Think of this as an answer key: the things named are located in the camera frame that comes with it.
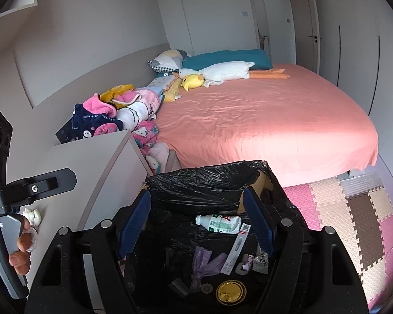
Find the person's left hand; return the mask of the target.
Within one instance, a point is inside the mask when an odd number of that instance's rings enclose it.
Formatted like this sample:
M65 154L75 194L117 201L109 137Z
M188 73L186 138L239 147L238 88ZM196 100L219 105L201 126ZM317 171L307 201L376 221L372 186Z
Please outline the person's left hand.
M31 228L29 221L21 215L15 216L23 222L23 230ZM32 245L32 236L30 233L23 233L17 239L18 250L9 255L9 263L19 275L26 275L30 270L30 255L28 249Z

